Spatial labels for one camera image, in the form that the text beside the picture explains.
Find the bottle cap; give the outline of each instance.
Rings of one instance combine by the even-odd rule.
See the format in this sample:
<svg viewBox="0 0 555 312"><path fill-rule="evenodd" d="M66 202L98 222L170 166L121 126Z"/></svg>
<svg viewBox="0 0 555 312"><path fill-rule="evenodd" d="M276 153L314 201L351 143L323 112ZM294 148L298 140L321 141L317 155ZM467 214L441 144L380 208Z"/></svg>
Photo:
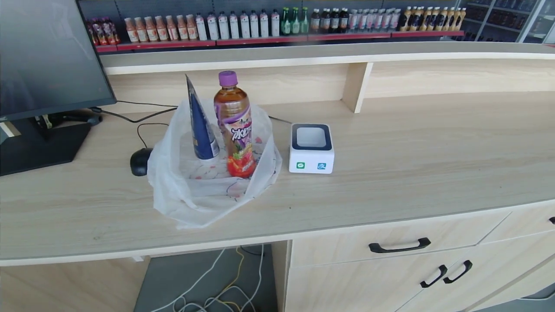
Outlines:
<svg viewBox="0 0 555 312"><path fill-rule="evenodd" d="M218 74L218 79L220 80L220 86L229 87L231 85L236 85L237 74L234 71L223 71Z"/></svg>

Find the counter top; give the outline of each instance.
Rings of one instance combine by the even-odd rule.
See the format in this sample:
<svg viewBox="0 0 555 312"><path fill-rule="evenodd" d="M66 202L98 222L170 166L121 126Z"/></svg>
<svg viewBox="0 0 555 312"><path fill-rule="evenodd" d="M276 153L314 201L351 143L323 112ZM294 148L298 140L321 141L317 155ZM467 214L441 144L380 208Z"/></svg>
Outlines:
<svg viewBox="0 0 555 312"><path fill-rule="evenodd" d="M108 75L472 58L555 60L555 49L531 43L439 41L213 49L100 56Z"/></svg>
<svg viewBox="0 0 555 312"><path fill-rule="evenodd" d="M330 124L334 172L289 173L290 126L273 121L284 158L277 182L194 230L177 230L152 207L146 177L129 169L129 157L142 147L137 125L106 116L74 162L0 178L0 266L256 244L553 199L553 98L554 92L384 98L360 114L339 101L266 105L270 115L291 122ZM141 127L149 146L164 132L163 125Z"/></svg>

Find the black mouse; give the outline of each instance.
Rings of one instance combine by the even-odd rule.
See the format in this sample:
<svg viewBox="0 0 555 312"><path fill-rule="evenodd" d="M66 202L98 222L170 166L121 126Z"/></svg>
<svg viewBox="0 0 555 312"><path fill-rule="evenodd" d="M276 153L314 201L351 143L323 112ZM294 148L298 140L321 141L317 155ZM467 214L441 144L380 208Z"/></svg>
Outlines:
<svg viewBox="0 0 555 312"><path fill-rule="evenodd" d="M133 175L142 177L147 174L148 158L151 152L152 148L142 148L131 155L129 165Z"/></svg>

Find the white plastic bag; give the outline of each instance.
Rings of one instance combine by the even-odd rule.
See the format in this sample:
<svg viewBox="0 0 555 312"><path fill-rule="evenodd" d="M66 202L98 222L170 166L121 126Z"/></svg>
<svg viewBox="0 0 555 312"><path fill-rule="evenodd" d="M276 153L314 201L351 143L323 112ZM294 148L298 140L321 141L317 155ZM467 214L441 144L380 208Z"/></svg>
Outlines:
<svg viewBox="0 0 555 312"><path fill-rule="evenodd" d="M270 118L251 103L253 155L257 166L250 179L231 177L214 107L209 100L201 103L220 145L219 156L211 161L195 156L189 100L185 99L148 159L147 176L154 188L154 208L177 220L178 228L210 225L274 184L281 169L282 159L274 144Z"/></svg>

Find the computer monitor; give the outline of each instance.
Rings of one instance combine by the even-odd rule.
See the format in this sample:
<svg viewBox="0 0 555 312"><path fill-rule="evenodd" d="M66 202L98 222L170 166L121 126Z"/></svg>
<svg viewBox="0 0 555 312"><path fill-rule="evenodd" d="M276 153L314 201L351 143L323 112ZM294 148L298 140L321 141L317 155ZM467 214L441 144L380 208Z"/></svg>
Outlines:
<svg viewBox="0 0 555 312"><path fill-rule="evenodd" d="M0 122L21 133L0 144L0 175L71 162L90 130L35 117L116 102L76 0L2 0L0 83Z"/></svg>

